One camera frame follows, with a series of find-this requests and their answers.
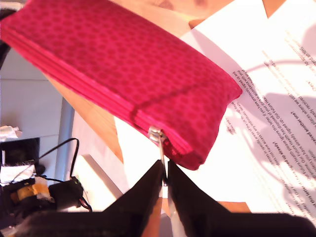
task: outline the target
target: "black object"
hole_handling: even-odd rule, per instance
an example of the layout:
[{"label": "black object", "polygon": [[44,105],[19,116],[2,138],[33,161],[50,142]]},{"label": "black object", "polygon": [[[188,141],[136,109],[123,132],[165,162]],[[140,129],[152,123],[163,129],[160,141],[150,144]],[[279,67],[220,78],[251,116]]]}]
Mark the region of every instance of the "black object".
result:
[{"label": "black object", "polygon": [[22,223],[15,236],[141,236],[161,190],[162,171],[159,160],[133,188],[103,212],[36,213]]},{"label": "black object", "polygon": [[[147,173],[103,212],[36,213],[16,237],[140,237],[161,190],[163,167]],[[315,237],[312,223],[287,214],[230,213],[170,161],[168,185],[187,237]]]},{"label": "black object", "polygon": [[50,195],[56,201],[56,210],[81,206],[79,199],[82,198],[83,187],[77,178],[73,177],[69,181],[50,185],[48,189]]},{"label": "black object", "polygon": [[5,151],[5,165],[17,166],[38,163],[40,153],[40,138],[30,138],[0,143],[0,150]]},{"label": "black object", "polygon": [[[10,9],[1,9],[0,11],[0,20],[3,18],[15,13],[15,10]],[[0,40],[0,70],[4,63],[5,57],[7,56],[8,52],[10,51],[11,47],[7,45],[5,42]]]},{"label": "black object", "polygon": [[39,200],[36,196],[27,197],[18,204],[12,201],[11,193],[34,183],[35,179],[26,179],[15,184],[0,187],[0,229],[16,226],[36,211],[53,208],[47,200]]},{"label": "black object", "polygon": [[11,199],[11,193],[33,185],[35,179],[27,179],[15,184],[0,186],[0,229],[21,224],[28,216],[38,211],[56,211],[80,206],[79,199],[82,198],[83,188],[76,178],[70,181],[53,184],[48,187],[55,202],[46,199],[37,199],[36,196],[27,197],[18,203]]},{"label": "black object", "polygon": [[187,237],[316,237],[306,218],[288,214],[230,213],[199,189],[172,161],[168,191]]}]

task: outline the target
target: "white paper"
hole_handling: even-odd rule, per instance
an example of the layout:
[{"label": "white paper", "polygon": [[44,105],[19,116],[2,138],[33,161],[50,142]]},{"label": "white paper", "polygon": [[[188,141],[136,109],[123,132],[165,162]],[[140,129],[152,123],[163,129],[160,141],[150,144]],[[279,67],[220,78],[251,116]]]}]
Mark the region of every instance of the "white paper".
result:
[{"label": "white paper", "polygon": [[[267,16],[261,0],[234,1],[198,25],[196,29],[204,27],[206,31],[214,32],[215,35],[220,33],[223,36],[223,34],[225,34],[224,39],[227,42],[236,42],[235,40],[238,38],[238,42],[236,42],[238,45],[239,41],[242,41],[244,37],[238,33],[242,28],[247,31],[248,29],[253,29],[253,32],[257,32],[260,31],[259,28],[263,27],[266,20]],[[196,30],[191,32],[196,32],[198,36],[197,41],[194,40],[196,35],[190,33],[185,35],[184,38],[190,41],[189,39],[193,37],[191,41],[192,46],[197,48],[200,52],[208,57],[211,55],[217,57],[218,52],[222,52],[222,50],[207,37],[198,34]],[[232,34],[238,34],[238,37],[232,37]],[[226,66],[226,68],[231,68],[235,64],[233,63],[231,65],[232,60],[226,60],[226,58],[218,57],[218,59],[222,59],[222,67]],[[151,165],[154,164],[157,159],[160,159],[159,149],[147,137],[136,131],[127,123],[118,118],[115,118],[115,123],[124,158],[126,176],[130,186],[133,186]],[[227,130],[224,123],[221,124],[220,130]],[[234,148],[230,149],[231,153],[229,156],[224,157],[221,153],[222,150],[227,150],[227,143],[229,143],[231,139],[233,139],[233,137],[227,137],[226,133],[220,133],[204,165],[197,171],[190,171],[184,168],[182,168],[182,170],[204,192],[215,200],[245,201],[245,192],[241,190],[244,185],[242,179],[243,172],[239,169],[239,167],[244,168],[244,165],[242,165],[241,161],[236,157]]]},{"label": "white paper", "polygon": [[[233,134],[234,146],[223,143],[222,152],[214,155],[225,157],[229,154],[227,150],[233,149],[235,158],[245,165],[243,191],[250,210],[305,216],[314,224],[315,13],[313,0],[299,4],[288,1],[266,27],[259,26],[261,32],[240,26],[239,34],[232,28],[233,40],[224,40],[229,35],[220,28],[215,30],[218,19],[210,18],[191,31],[191,36],[183,38],[231,74],[243,89],[224,118]],[[256,42],[255,34],[262,40]],[[199,39],[203,36],[222,51],[217,49],[214,54],[204,50],[210,44]],[[219,137],[225,136],[221,133],[230,134],[220,130]]]}]

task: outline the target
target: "black cable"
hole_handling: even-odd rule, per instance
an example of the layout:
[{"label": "black cable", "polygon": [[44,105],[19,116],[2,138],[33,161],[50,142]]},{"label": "black cable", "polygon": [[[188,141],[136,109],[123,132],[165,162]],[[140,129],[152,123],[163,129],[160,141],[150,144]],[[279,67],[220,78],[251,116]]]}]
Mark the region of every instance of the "black cable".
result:
[{"label": "black cable", "polygon": [[75,149],[75,153],[74,153],[74,157],[73,157],[73,161],[71,163],[70,166],[70,174],[69,174],[69,178],[71,179],[72,175],[73,175],[73,171],[74,171],[74,167],[75,167],[75,162],[76,162],[76,158],[77,158],[77,154],[78,154],[78,150],[79,150],[79,140],[77,138],[75,138],[77,141],[76,144],[76,149]]},{"label": "black cable", "polygon": [[59,179],[47,178],[47,177],[45,177],[43,175],[39,175],[37,177],[41,177],[41,178],[46,179],[46,180],[56,181],[56,182],[59,182],[59,183],[63,183],[64,182],[64,181],[59,180]]},{"label": "black cable", "polygon": [[82,204],[82,206],[83,206],[84,208],[88,209],[89,212],[92,212],[92,207],[90,206],[90,204],[88,204],[88,202],[84,199],[84,197],[82,197],[81,200],[84,201],[84,203],[85,203],[85,205],[86,205],[87,208],[84,207],[83,204]]},{"label": "black cable", "polygon": [[[70,168],[70,178],[73,174],[73,171],[74,171],[74,166],[75,166],[75,162],[76,162],[76,158],[77,158],[77,154],[78,154],[78,150],[79,150],[79,140],[77,138],[69,138],[67,139],[66,141],[58,144],[56,147],[50,149],[48,152],[44,153],[43,155],[41,155],[39,157],[39,159],[43,158],[44,156],[48,155],[49,153],[53,152],[54,150],[60,148],[61,146],[63,146],[64,144],[68,143],[68,142],[71,142],[73,140],[76,140],[77,143],[76,143],[76,149],[75,149],[75,153],[74,153],[74,157],[73,157],[73,161],[72,161],[72,164],[71,164],[71,168]],[[30,164],[27,168],[25,168],[24,170],[22,170],[20,173],[18,173],[14,178],[13,180],[10,182],[10,184],[12,184],[14,182],[14,180],[19,177],[25,170],[27,170],[28,168],[30,168],[33,164],[35,164],[35,161],[32,162],[32,164]]]},{"label": "black cable", "polygon": [[30,164],[28,167],[26,167],[25,169],[23,169],[20,173],[18,173],[10,182],[10,184],[12,184],[14,182],[14,180],[19,177],[25,170],[27,170],[28,168],[30,168],[33,164],[35,164],[35,162],[33,161],[32,164]]}]

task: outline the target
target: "yellow tape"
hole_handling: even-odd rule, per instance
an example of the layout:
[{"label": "yellow tape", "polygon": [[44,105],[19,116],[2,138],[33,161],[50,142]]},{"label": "yellow tape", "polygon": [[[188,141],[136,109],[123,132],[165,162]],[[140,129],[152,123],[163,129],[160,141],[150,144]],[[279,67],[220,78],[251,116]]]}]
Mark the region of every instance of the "yellow tape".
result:
[{"label": "yellow tape", "polygon": [[49,195],[49,190],[48,186],[44,184],[33,184],[30,186],[23,187],[17,191],[19,201],[35,196],[37,194],[48,194]]}]

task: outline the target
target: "pink fabric pouch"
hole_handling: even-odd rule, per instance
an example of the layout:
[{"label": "pink fabric pouch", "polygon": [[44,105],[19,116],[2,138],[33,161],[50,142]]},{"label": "pink fabric pouch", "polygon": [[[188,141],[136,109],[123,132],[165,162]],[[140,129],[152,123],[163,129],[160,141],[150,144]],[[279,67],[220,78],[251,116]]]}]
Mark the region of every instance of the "pink fabric pouch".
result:
[{"label": "pink fabric pouch", "polygon": [[195,49],[108,0],[32,0],[1,22],[1,39],[143,134],[163,129],[165,154],[192,170],[242,93]]}]

